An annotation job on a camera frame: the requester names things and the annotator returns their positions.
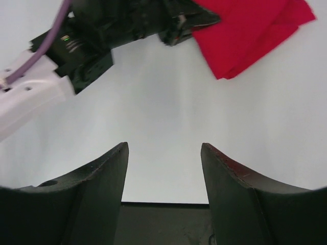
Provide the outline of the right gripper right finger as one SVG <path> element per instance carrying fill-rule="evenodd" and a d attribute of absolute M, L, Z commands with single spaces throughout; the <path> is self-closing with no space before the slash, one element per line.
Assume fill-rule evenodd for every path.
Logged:
<path fill-rule="evenodd" d="M 268 178 L 209 143 L 201 162 L 217 244 L 326 244 L 326 188 Z"/>

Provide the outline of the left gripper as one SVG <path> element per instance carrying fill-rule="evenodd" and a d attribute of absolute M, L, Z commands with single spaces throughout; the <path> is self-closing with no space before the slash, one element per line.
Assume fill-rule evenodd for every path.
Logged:
<path fill-rule="evenodd" d="M 175 46 L 192 37 L 185 27 L 207 27 L 221 17 L 194 1 L 133 1 L 132 40 L 157 34 L 167 46 Z"/>

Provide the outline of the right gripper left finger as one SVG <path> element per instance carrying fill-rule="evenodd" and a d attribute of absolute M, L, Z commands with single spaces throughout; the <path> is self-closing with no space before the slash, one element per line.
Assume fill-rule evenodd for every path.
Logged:
<path fill-rule="evenodd" d="M 2 187 L 1 244 L 113 244 L 128 157 L 122 142 L 37 187 Z"/>

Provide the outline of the crimson red t shirt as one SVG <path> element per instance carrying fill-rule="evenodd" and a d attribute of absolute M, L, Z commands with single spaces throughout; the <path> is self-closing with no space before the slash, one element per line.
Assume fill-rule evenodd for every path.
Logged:
<path fill-rule="evenodd" d="M 197 1 L 221 21 L 193 30 L 216 79 L 232 79 L 291 37 L 300 26 L 316 20 L 306 1 Z"/>

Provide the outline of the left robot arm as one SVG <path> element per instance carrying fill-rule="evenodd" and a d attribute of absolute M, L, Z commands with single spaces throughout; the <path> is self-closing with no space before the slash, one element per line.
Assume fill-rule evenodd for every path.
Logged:
<path fill-rule="evenodd" d="M 114 48 L 154 34 L 175 46 L 220 20 L 195 1 L 63 1 L 51 28 L 1 71 L 1 139 L 97 80 Z"/>

